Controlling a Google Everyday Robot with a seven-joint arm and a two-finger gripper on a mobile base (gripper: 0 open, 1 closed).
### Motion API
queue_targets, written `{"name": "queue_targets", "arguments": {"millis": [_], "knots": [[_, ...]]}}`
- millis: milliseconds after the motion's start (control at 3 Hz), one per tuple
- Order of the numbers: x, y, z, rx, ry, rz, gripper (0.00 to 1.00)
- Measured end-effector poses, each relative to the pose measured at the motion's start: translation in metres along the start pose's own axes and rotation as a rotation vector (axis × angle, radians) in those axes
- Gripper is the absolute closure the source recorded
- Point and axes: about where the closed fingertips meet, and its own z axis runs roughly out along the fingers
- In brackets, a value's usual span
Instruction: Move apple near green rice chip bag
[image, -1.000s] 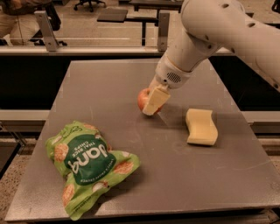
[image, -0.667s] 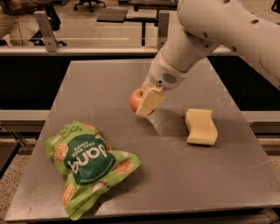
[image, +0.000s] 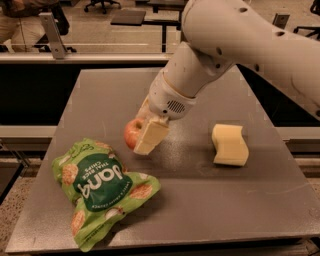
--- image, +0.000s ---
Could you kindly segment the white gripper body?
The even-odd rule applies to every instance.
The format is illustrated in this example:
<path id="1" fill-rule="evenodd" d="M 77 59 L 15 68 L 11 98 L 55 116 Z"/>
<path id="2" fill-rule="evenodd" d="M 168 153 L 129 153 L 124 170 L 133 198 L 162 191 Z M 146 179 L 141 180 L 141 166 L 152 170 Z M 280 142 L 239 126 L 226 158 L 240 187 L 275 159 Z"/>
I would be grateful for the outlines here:
<path id="1" fill-rule="evenodd" d="M 170 120 L 183 118 L 196 103 L 195 98 L 185 97 L 173 89 L 165 80 L 162 70 L 151 83 L 148 101 L 151 112 Z"/>

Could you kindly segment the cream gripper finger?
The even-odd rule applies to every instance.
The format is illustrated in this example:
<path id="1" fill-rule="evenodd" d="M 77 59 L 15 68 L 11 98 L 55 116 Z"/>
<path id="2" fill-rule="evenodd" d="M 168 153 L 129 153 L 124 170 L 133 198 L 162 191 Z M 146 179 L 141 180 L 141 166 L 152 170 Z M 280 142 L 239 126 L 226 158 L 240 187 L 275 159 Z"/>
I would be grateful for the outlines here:
<path id="1" fill-rule="evenodd" d="M 149 155 L 169 133 L 168 119 L 149 117 L 142 125 L 134 152 L 139 155 Z"/>
<path id="2" fill-rule="evenodd" d="M 141 105 L 141 107 L 138 110 L 138 113 L 136 115 L 136 117 L 138 119 L 150 119 L 153 116 L 153 112 L 150 110 L 150 106 L 149 106 L 149 98 L 146 97 Z"/>

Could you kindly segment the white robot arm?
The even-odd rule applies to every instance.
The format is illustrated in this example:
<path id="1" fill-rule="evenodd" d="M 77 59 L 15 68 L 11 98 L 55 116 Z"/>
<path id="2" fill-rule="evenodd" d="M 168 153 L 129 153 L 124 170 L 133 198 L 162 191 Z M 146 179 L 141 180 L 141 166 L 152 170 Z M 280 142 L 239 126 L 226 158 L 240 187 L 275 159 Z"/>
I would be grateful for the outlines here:
<path id="1" fill-rule="evenodd" d="M 183 118 L 197 94 L 240 64 L 267 80 L 317 118 L 320 43 L 280 29 L 243 0 L 189 0 L 182 42 L 153 80 L 137 116 L 144 120 L 134 152 L 147 155 Z"/>

